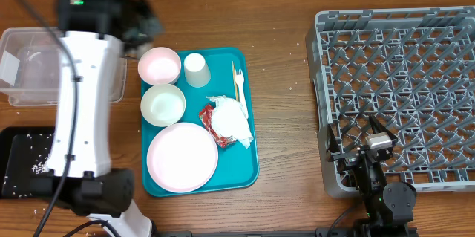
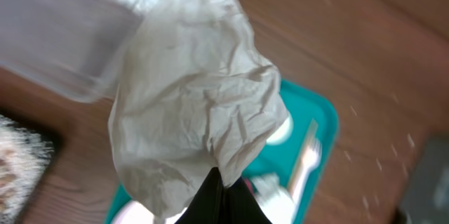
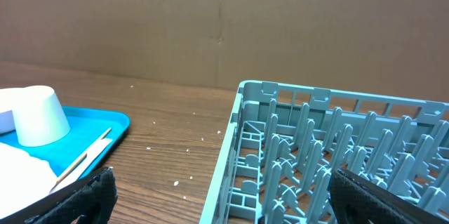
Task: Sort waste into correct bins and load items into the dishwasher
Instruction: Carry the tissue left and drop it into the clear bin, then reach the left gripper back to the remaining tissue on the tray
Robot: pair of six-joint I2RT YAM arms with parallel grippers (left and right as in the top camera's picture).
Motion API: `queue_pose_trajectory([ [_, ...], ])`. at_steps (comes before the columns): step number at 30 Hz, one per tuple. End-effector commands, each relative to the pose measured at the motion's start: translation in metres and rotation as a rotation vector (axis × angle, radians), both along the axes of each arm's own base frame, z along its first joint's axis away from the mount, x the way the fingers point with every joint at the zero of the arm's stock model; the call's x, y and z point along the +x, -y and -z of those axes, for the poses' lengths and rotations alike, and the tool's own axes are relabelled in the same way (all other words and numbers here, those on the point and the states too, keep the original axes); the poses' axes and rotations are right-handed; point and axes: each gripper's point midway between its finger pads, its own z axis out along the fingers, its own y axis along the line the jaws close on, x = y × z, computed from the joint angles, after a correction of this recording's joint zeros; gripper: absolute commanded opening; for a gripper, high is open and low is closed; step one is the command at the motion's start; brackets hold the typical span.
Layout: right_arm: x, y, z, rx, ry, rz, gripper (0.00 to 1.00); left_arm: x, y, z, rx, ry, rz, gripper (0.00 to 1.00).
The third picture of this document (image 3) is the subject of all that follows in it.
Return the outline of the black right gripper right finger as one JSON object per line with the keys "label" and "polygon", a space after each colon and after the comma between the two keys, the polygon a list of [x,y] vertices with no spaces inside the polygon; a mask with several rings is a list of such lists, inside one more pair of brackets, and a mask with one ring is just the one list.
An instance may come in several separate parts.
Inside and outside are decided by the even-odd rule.
{"label": "black right gripper right finger", "polygon": [[445,223],[435,216],[347,169],[332,172],[330,205],[339,224]]}

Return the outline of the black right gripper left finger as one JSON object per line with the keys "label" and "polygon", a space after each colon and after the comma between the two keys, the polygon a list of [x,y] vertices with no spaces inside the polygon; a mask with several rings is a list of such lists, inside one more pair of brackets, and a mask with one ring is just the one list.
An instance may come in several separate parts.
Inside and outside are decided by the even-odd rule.
{"label": "black right gripper left finger", "polygon": [[1,219],[7,224],[103,224],[117,202],[116,180],[109,167],[54,192],[30,206]]}

